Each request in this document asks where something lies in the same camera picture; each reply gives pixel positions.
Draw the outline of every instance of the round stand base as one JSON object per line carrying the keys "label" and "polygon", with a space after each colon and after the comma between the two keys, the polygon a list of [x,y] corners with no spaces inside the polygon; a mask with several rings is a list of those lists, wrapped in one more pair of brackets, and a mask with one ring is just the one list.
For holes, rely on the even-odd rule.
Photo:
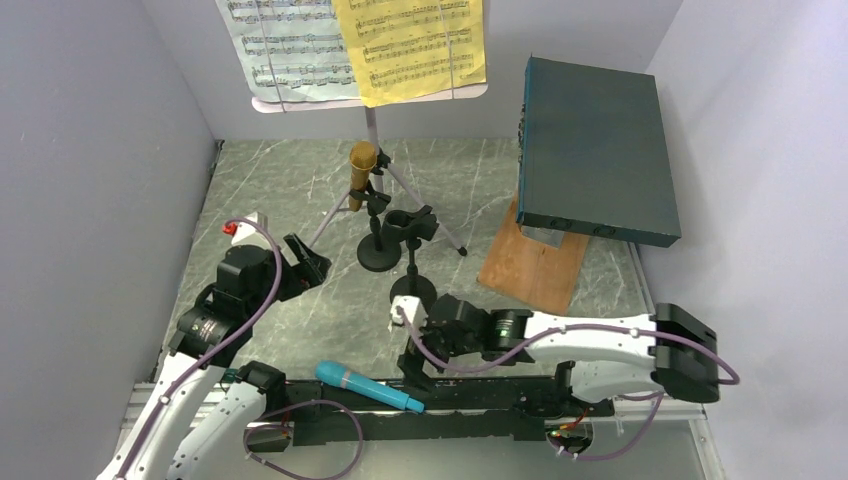
{"label": "round stand base", "polygon": [[436,287],[426,277],[422,277],[418,275],[418,281],[416,282],[417,291],[412,292],[409,288],[409,276],[404,275],[397,279],[394,285],[392,285],[392,290],[389,292],[389,302],[391,302],[398,295],[411,295],[413,297],[418,297],[421,299],[421,305],[424,306],[424,310],[430,311],[430,307],[436,303],[436,297],[438,294],[436,293]]}
{"label": "round stand base", "polygon": [[374,234],[369,233],[356,247],[356,259],[369,272],[387,272],[400,262],[400,244],[383,242],[383,249],[374,248]]}

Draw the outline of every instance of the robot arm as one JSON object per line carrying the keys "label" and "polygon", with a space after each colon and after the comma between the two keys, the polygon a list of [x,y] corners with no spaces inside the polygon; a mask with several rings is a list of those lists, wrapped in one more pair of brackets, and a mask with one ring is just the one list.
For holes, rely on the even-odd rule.
{"label": "robot arm", "polygon": [[[266,219],[263,215],[254,214],[248,218],[265,227]],[[233,386],[233,393],[239,395],[228,395],[216,410],[218,414],[207,417],[186,437],[197,409],[221,380],[238,350],[251,338],[250,330],[234,339],[209,363],[195,371],[171,397],[164,395],[173,382],[199,358],[239,330],[271,292],[276,272],[270,249],[279,247],[271,247],[267,240],[260,238],[255,229],[246,223],[225,229],[225,232],[234,236],[234,246],[218,264],[215,283],[204,288],[194,307],[177,321],[176,332],[168,343],[170,354],[162,363],[153,395],[118,453],[97,477],[98,480],[158,480],[172,477],[187,480],[191,475],[199,478],[196,472],[192,473],[193,468],[202,464],[195,457],[199,459],[202,455],[213,454],[220,439],[219,434],[233,428],[243,430],[250,420],[265,410],[269,400],[285,401],[285,375],[261,364],[248,364],[245,368],[251,367],[251,370],[240,370],[244,379]],[[291,265],[282,257],[281,281],[274,297],[281,302],[322,284],[330,268],[328,259],[312,252],[296,235],[287,235],[284,240],[298,262]],[[149,430],[144,431],[144,425],[148,423],[157,403],[164,405],[162,413],[156,417]],[[126,474],[118,477],[131,447],[139,438],[143,438],[139,453],[132,458]],[[174,452],[178,448],[180,452],[175,456]]]}
{"label": "robot arm", "polygon": [[[526,345],[501,365],[559,362],[564,368],[557,370],[568,371],[565,382],[569,394],[589,404],[645,391],[665,391],[676,399],[697,403],[712,403],[719,398],[718,366],[713,360],[685,345],[646,334],[656,332],[685,337],[715,353],[715,333],[675,305],[660,304],[655,315],[571,318],[518,309],[487,312],[443,295],[428,315],[414,297],[396,297],[392,306],[393,326],[404,324],[397,312],[398,305],[403,307],[413,327],[417,327],[423,345],[442,362],[469,353],[480,353],[484,360],[494,360],[526,339],[556,329],[564,334],[549,335]],[[570,326],[587,323],[599,328],[626,328],[642,334],[569,331]],[[428,390],[433,381],[423,373],[425,361],[429,360],[410,338],[406,350],[398,358],[398,367],[406,383]],[[439,372],[444,371],[437,364],[434,367]]]}

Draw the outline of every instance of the gold microphone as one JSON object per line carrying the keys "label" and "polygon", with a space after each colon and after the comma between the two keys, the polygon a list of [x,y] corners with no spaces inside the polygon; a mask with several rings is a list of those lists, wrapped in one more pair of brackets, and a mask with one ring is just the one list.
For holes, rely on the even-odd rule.
{"label": "gold microphone", "polygon": [[[350,188],[360,192],[365,191],[371,169],[377,165],[377,151],[371,142],[357,142],[350,149]],[[348,198],[350,211],[358,212],[362,208],[362,200]]]}

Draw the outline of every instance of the red cap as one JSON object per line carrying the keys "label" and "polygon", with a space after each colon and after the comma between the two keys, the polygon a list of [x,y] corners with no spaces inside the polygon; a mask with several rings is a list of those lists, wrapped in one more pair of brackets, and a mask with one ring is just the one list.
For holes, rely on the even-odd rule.
{"label": "red cap", "polygon": [[227,235],[233,236],[236,234],[236,230],[238,230],[238,224],[236,222],[228,223],[221,228],[221,231],[226,233]]}

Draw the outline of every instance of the yellow sheet music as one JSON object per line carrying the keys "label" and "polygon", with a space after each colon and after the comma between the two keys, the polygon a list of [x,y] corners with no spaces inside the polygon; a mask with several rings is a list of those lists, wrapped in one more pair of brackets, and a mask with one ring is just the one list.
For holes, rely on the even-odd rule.
{"label": "yellow sheet music", "polygon": [[483,0],[333,0],[333,6],[369,107],[486,81]]}

